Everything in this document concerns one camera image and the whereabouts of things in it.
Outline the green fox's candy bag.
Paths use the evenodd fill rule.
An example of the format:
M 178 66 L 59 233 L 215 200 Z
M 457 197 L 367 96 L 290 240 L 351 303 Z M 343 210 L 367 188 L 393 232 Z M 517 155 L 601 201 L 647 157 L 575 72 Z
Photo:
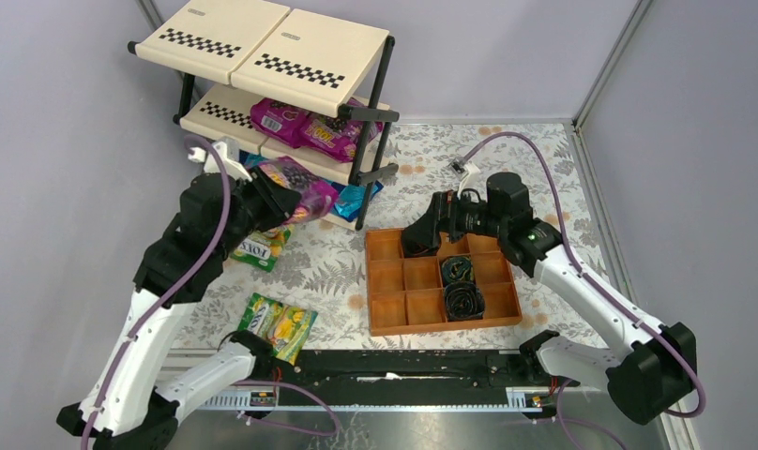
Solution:
M 317 311 L 286 305 L 255 292 L 238 330 L 247 330 L 265 340 L 277 359 L 294 365 L 317 318 Z
M 231 253 L 231 258 L 270 273 L 295 231 L 294 225 L 284 225 L 267 232 L 253 232 Z

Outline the purple candy bag on shelf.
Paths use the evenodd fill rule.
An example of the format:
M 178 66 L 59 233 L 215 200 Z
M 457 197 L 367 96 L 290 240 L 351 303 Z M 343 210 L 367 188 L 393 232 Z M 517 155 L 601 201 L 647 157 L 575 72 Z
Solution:
M 354 159 L 365 123 L 311 112 L 301 125 L 298 136 L 303 146 L 325 154 L 338 162 Z

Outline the large black rolled sock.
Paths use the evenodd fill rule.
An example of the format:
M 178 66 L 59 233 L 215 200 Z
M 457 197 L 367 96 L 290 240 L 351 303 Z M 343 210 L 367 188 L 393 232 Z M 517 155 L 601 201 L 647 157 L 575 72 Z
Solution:
M 484 316 L 486 303 L 475 282 L 457 281 L 444 289 L 444 303 L 450 322 L 480 320 Z

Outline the black orange rolled sock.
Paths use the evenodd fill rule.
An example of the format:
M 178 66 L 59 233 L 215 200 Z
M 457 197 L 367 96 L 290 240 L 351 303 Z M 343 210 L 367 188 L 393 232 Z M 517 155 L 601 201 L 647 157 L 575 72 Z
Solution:
M 442 245 L 439 233 L 429 236 L 402 233 L 401 245 L 405 258 L 435 256 Z

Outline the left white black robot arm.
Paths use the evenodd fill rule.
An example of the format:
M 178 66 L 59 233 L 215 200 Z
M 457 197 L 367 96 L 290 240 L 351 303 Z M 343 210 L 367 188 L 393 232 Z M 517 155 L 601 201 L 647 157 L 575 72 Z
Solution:
M 204 362 L 170 382 L 159 372 L 180 329 L 250 233 L 290 218 L 300 194 L 260 170 L 195 177 L 134 277 L 129 312 L 115 348 L 88 396 L 62 408 L 57 424 L 83 449 L 163 449 L 180 424 L 224 388 L 269 377 L 270 345 L 249 331 L 228 337 Z

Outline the cream three-tier shelf rack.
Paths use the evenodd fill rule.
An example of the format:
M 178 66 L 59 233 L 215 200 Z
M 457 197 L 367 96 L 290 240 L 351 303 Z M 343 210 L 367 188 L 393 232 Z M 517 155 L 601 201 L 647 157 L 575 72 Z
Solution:
M 399 167 L 385 155 L 399 114 L 380 100 L 395 39 L 381 28 L 267 1 L 191 1 L 129 52 L 180 72 L 174 121 L 211 140 L 229 137 L 265 158 L 288 156 L 345 186 L 371 188 Z M 250 125 L 250 108 L 278 100 L 329 119 L 379 124 L 352 160 L 294 149 Z

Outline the orange wooden divider tray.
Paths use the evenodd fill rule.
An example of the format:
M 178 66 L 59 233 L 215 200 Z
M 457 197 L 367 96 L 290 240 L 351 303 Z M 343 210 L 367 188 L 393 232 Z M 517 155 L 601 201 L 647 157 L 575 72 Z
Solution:
M 405 258 L 400 229 L 371 230 L 365 236 L 369 329 L 374 337 L 499 327 L 518 324 L 523 314 L 509 263 L 491 237 L 442 238 L 435 256 Z M 480 320 L 450 322 L 444 303 L 440 263 L 466 255 L 486 310 Z

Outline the blue candy bag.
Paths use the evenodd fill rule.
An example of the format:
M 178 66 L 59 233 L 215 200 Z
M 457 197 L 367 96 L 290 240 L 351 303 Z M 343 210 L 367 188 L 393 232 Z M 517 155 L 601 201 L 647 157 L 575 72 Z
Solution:
M 240 155 L 240 162 L 245 169 L 249 170 L 267 162 L 267 158 L 252 153 L 242 153 Z
M 347 222 L 353 222 L 359 216 L 365 202 L 366 186 L 341 185 L 334 181 L 330 181 L 329 184 L 338 193 L 331 213 Z

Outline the dark green rolled sock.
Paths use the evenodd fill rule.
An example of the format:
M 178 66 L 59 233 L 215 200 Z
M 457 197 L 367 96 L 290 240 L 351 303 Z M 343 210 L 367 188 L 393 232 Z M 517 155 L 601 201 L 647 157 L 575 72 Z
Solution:
M 466 255 L 450 256 L 442 260 L 440 273 L 444 286 L 457 282 L 474 283 L 476 280 L 472 260 Z

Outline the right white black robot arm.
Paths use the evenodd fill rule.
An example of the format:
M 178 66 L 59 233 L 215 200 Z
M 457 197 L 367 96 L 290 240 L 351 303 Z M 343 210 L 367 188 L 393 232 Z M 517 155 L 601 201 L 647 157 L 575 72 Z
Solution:
M 696 338 L 677 322 L 665 325 L 633 305 L 577 257 L 566 238 L 534 216 L 529 191 L 513 172 L 491 175 L 487 197 L 473 189 L 435 192 L 425 213 L 402 230 L 405 255 L 435 254 L 444 237 L 496 240 L 506 260 L 565 300 L 599 334 L 605 348 L 543 332 L 520 348 L 548 375 L 607 393 L 631 421 L 646 425 L 688 394 L 705 393 L 697 376 Z

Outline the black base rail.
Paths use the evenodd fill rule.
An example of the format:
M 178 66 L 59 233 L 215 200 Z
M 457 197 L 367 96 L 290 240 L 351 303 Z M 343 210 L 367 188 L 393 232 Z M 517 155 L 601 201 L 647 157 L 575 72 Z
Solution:
M 516 351 L 329 350 L 302 351 L 293 364 L 261 362 L 250 379 L 280 382 L 282 407 L 490 407 L 510 388 L 551 394 L 551 376 Z

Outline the purple candy bag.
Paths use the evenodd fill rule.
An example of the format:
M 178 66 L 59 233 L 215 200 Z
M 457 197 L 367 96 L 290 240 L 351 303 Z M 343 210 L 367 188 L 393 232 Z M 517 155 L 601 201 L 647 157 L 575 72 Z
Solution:
M 266 159 L 257 164 L 272 181 L 300 194 L 293 214 L 285 224 L 305 223 L 329 214 L 339 192 L 324 178 L 312 173 L 291 157 Z
M 365 123 L 311 112 L 301 125 L 298 136 L 303 146 L 325 154 L 338 162 L 354 159 Z

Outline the blue candy bag on shelf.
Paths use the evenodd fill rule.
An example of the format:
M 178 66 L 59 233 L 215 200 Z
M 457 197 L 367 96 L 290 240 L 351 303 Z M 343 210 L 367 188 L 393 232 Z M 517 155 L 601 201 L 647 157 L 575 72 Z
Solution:
M 341 185 L 334 181 L 330 181 L 329 184 L 338 193 L 331 213 L 347 222 L 353 222 L 359 216 L 365 202 L 366 186 Z

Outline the floral patterned tablecloth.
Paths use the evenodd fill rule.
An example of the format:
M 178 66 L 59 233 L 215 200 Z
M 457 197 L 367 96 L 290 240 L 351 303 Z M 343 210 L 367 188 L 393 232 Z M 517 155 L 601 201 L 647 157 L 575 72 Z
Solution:
M 367 229 L 401 228 L 417 218 L 435 191 L 454 188 L 448 163 L 475 144 L 482 176 L 515 172 L 528 185 L 535 213 L 564 223 L 572 248 L 597 273 L 606 264 L 599 228 L 589 211 L 586 182 L 561 125 L 400 125 L 387 152 L 399 166 L 372 200 Z M 296 227 L 271 272 L 242 262 L 226 263 L 178 333 L 176 349 L 214 349 L 235 330 L 254 293 L 317 312 L 306 347 L 314 350 L 514 349 L 544 330 L 599 347 L 602 339 L 558 295 L 514 270 L 522 320 L 514 326 L 467 331 L 374 337 L 369 331 L 364 232 L 323 220 Z

